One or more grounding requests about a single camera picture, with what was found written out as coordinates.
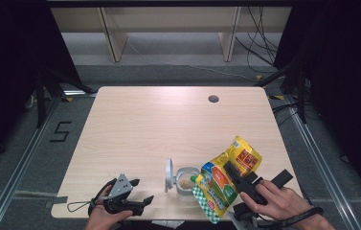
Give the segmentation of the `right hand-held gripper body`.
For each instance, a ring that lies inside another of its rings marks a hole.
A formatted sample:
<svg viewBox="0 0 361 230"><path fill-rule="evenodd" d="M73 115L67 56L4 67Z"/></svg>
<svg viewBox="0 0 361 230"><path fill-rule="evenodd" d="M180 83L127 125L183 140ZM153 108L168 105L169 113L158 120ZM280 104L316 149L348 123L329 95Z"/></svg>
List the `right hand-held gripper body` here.
<svg viewBox="0 0 361 230"><path fill-rule="evenodd" d="M261 181L261 177L258 177L254 172L249 173L247 176L243 177L249 184L249 189L247 192L244 192L249 197L251 197L256 203L261 205L266 205L267 200L256 191L256 186ZM276 175L271 182L275 184L279 189L283 187L287 182L289 182L293 176L287 171L283 170L278 175ZM237 223L247 223L250 222L252 225L258 228L270 228L270 229L281 229L282 225L279 222L272 222L270 224L260 225L257 222L259 215L254 213L250 208L247 207L245 203L239 203L234 206L234 213L232 218Z"/></svg>

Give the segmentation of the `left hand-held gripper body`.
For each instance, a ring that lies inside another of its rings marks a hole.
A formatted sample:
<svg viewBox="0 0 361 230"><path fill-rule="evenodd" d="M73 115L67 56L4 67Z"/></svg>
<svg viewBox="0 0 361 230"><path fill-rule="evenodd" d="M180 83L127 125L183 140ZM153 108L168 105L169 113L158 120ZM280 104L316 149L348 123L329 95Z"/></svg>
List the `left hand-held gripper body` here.
<svg viewBox="0 0 361 230"><path fill-rule="evenodd" d="M118 214L126 210L130 210L133 216L140 216L143 213L144 208L136 206L138 202L127 200L134 188L130 185L129 181L130 180L121 173L111 190L107 193L107 199L103 203L103 206L109 214Z"/></svg>

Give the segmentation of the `yellow spout pouch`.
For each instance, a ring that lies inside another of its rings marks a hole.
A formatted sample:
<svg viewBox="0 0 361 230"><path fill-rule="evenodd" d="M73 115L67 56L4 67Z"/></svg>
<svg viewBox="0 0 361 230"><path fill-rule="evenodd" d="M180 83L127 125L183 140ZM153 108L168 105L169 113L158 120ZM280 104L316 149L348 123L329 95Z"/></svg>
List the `yellow spout pouch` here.
<svg viewBox="0 0 361 230"><path fill-rule="evenodd" d="M206 162L198 176L192 176L192 193L208 220L216 224L237 198L237 189L225 170L230 162L245 177L254 173L262 156L241 137L237 136L230 147Z"/></svg>

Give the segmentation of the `grey lidded seasoning jar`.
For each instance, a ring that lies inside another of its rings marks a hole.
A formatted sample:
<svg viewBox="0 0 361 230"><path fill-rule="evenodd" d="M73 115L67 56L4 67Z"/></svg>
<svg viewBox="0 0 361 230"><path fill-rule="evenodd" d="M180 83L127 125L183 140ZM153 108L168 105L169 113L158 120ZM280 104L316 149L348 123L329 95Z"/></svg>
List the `grey lidded seasoning jar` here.
<svg viewBox="0 0 361 230"><path fill-rule="evenodd" d="M182 179L192 180L193 176L198 176L200 170L196 167L181 167L177 170L174 169L172 159L166 160L165 166L165 192L175 189L177 198L180 200L193 200L192 187L190 190L183 190L179 186L179 181Z"/></svg>

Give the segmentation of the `person's right hand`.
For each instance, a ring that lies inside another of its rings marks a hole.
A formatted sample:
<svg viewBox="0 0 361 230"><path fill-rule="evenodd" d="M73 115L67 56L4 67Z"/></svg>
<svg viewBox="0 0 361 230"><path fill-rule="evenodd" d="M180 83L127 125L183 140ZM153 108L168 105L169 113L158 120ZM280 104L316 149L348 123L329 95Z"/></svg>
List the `person's right hand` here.
<svg viewBox="0 0 361 230"><path fill-rule="evenodd" d="M269 180L262 180L256 186L256 191L267 201L265 205L257 203L244 192L241 192L239 196L253 212L275 220L289 219L312 208L294 190L289 188L279 189Z"/></svg>

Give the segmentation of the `person's left hand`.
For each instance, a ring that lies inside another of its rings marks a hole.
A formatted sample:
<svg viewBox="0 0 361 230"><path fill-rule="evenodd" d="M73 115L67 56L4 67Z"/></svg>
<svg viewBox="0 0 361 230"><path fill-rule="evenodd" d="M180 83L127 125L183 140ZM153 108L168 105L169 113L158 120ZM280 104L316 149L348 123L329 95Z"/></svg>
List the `person's left hand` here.
<svg viewBox="0 0 361 230"><path fill-rule="evenodd" d="M87 220L85 230L111 230L119 221L132 216L130 210L118 214L109 214L103 207L101 200L97 199L96 205Z"/></svg>

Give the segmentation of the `black metal stand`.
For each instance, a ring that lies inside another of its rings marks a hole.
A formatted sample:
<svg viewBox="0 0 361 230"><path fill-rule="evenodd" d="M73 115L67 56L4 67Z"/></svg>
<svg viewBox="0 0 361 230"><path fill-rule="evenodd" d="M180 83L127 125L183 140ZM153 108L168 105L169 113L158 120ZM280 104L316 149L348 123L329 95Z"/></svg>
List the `black metal stand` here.
<svg viewBox="0 0 361 230"><path fill-rule="evenodd" d="M281 91L283 94L290 94L294 90L298 93L298 115L301 121L305 124L305 71L303 70L299 61L292 60L282 69L271 74L265 80L260 80L257 83L258 87L263 87L276 79L284 77Z"/></svg>
<svg viewBox="0 0 361 230"><path fill-rule="evenodd" d="M73 78L51 68L44 68L39 70L35 77L38 127L41 127L45 123L47 117L44 89L47 89L50 92L52 98L61 97L64 94L60 86L62 82L66 82L72 86L75 86L77 89L83 91L85 94L96 93L96 90L84 85L81 82L79 76Z"/></svg>

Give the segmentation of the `grey floor tape strip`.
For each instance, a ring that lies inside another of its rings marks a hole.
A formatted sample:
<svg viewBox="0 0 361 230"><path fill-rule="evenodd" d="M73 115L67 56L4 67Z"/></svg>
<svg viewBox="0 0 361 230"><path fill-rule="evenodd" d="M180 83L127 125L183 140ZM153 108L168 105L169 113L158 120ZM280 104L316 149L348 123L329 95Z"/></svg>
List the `grey floor tape strip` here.
<svg viewBox="0 0 361 230"><path fill-rule="evenodd" d="M66 203L68 196L58 196L56 193L48 192L33 192L33 191L15 191L12 195L6 195L6 197L16 198L16 199L46 199L50 202L49 207L52 207L54 204Z"/></svg>

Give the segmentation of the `dark curtain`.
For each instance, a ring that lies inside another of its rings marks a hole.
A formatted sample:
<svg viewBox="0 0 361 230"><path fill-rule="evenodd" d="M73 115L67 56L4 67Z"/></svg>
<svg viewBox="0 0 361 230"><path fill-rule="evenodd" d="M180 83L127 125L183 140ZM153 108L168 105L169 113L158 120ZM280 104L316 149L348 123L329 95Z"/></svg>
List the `dark curtain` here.
<svg viewBox="0 0 361 230"><path fill-rule="evenodd" d="M0 145L38 86L82 83L47 0L0 0Z"/></svg>
<svg viewBox="0 0 361 230"><path fill-rule="evenodd" d="M298 64L361 177L361 0L294 0L274 66Z"/></svg>

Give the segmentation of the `light wooden shelf unit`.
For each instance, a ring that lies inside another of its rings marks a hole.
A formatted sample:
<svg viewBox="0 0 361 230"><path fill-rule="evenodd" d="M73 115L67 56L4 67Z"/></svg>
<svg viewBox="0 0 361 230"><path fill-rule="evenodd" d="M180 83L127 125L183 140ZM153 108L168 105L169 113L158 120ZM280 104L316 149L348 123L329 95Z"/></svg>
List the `light wooden shelf unit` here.
<svg viewBox="0 0 361 230"><path fill-rule="evenodd" d="M102 33L112 61L121 59L130 33L216 33L225 61L232 59L236 35L262 24L267 33L284 31L289 7L56 8L63 33Z"/></svg>

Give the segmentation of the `aluminium floor rail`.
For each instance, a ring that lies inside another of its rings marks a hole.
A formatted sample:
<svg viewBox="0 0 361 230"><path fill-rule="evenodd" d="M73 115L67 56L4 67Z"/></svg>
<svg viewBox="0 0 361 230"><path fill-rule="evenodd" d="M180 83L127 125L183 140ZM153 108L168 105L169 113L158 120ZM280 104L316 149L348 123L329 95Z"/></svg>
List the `aluminium floor rail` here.
<svg viewBox="0 0 361 230"><path fill-rule="evenodd" d="M328 193L334 202L337 211L339 212L343 222L349 230L361 230L361 223L354 213L349 200L344 194L341 187L333 175L330 167L327 164L327 160L322 155L312 133L310 132L305 121L305 102L298 99L295 101L291 95L286 95L285 101L289 104L296 103L290 109L290 113L293 117L296 128L299 130L301 137L303 138L305 145L309 151L314 164L325 183Z"/></svg>
<svg viewBox="0 0 361 230"><path fill-rule="evenodd" d="M47 99L37 126L34 99L0 147L0 230L82 230L84 218L55 218L46 199L6 197L15 191L58 193L94 98Z"/></svg>

